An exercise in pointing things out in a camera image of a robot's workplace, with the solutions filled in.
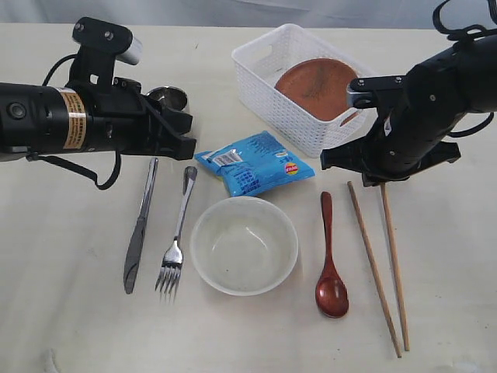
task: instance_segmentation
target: silver fork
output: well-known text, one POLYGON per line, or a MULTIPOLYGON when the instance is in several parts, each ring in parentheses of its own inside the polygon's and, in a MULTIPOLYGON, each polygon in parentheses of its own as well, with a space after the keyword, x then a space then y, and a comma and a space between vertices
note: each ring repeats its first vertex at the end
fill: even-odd
POLYGON ((159 291, 162 293, 162 289, 164 288, 164 294, 169 294, 169 296, 171 296, 172 290, 174 289, 173 299, 176 298, 179 279, 181 278, 181 267, 183 265, 183 253, 179 247, 179 240, 181 238, 181 231, 185 220, 186 205, 188 204, 189 196, 192 193, 195 179, 196 168, 193 166, 186 167, 183 179, 183 199, 179 210, 176 232, 171 246, 167 249, 162 258, 161 269, 158 273, 157 281, 155 282, 155 290, 157 290, 160 285, 159 291))

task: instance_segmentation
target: wooden chopstick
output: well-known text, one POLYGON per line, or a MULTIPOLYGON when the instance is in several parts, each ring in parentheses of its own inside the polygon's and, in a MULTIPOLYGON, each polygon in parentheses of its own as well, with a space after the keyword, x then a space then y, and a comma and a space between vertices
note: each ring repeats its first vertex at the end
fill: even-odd
POLYGON ((397 335, 395 334, 394 323, 391 321, 390 310, 388 309, 387 299, 385 298, 385 293, 383 290, 383 285, 381 284, 380 274, 378 273, 378 268, 376 265, 376 260, 374 260, 373 250, 371 249, 370 239, 367 236, 366 226, 364 225, 363 216, 360 213, 359 202, 357 201, 356 192, 354 191, 354 187, 352 185, 352 181, 347 183, 350 191, 350 197, 352 198, 352 202, 354 204, 354 210, 356 210, 357 222, 359 223, 360 232, 363 236, 364 245, 366 246, 367 258, 370 261, 371 270, 373 271, 374 283, 376 284, 376 289, 378 291, 378 295, 380 297, 381 308, 383 309, 383 314, 385 316, 385 320, 387 320, 388 330, 390 330, 391 341, 394 344, 395 353, 397 357, 402 357, 401 349, 398 346, 397 335))
POLYGON ((397 297, 398 313, 401 317, 402 339, 404 340, 404 349, 409 351, 409 335, 407 329, 407 317, 405 315, 404 293, 402 291, 401 271, 398 265, 397 246, 395 244, 394 229, 391 223, 390 202, 388 201, 387 187, 385 183, 380 185, 381 199, 383 200, 383 209, 385 211, 385 220, 387 221, 388 242, 390 246, 390 256, 392 270, 394 271, 395 295, 397 297))

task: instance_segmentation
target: knife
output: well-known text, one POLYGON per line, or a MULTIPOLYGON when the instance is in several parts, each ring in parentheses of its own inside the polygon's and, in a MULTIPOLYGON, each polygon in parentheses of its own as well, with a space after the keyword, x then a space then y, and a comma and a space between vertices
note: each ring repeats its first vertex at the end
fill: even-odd
POLYGON ((126 294, 131 294, 133 292, 134 282, 137 278, 141 249, 143 248, 145 229, 147 228, 148 211, 150 210, 150 202, 154 191, 157 163, 157 158, 152 158, 150 160, 145 192, 143 199, 141 200, 140 214, 138 215, 137 224, 134 226, 130 245, 127 248, 126 261, 124 262, 124 290, 126 294))

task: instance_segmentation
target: brown plate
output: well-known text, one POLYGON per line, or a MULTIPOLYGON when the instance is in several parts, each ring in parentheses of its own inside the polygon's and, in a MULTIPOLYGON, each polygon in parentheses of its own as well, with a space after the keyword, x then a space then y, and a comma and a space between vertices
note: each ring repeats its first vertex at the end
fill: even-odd
MULTIPOLYGON (((316 58, 301 62, 285 72, 275 89, 313 117, 329 121, 349 109, 346 89, 355 78, 355 71, 343 62, 316 58)), ((344 120, 343 124, 355 115, 344 120)))

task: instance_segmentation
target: table surface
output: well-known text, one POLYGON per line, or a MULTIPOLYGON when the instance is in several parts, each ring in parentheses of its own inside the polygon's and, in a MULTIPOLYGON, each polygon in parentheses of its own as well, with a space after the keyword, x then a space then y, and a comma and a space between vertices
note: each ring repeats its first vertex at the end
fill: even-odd
MULTIPOLYGON (((138 80, 145 92, 159 85, 185 89, 197 151, 268 130, 238 101, 230 57, 267 30, 132 30, 144 43, 143 58, 136 67, 118 63, 116 73, 138 80)), ((312 32, 380 75, 404 74, 449 46, 432 30, 312 32)), ((70 25, 2 24, 0 47, 0 81, 40 84, 77 44, 70 25)), ((67 67, 53 85, 66 83, 67 67)), ((459 128, 480 119, 473 116, 459 128)), ((300 254, 294 271, 256 297, 224 295, 203 283, 191 263, 189 236, 196 217, 228 194, 200 169, 186 215, 186 260, 174 306, 159 301, 154 284, 176 226, 182 171, 195 161, 159 162, 132 295, 123 290, 123 262, 149 157, 125 157, 120 178, 105 192, 47 164, 2 163, 0 371, 42 371, 40 356, 48 348, 54 348, 61 373, 497 370, 497 127, 460 140, 463 157, 453 165, 388 185, 411 340, 402 359, 394 355, 346 181, 355 183, 400 337, 379 188, 362 188, 355 173, 321 171, 317 159, 276 136, 317 172, 261 196, 295 225, 300 254), (324 260, 323 190, 334 200, 335 261, 350 300, 349 313, 337 320, 322 316, 314 300, 324 260)), ((113 164, 107 153, 69 158, 103 176, 113 164)))

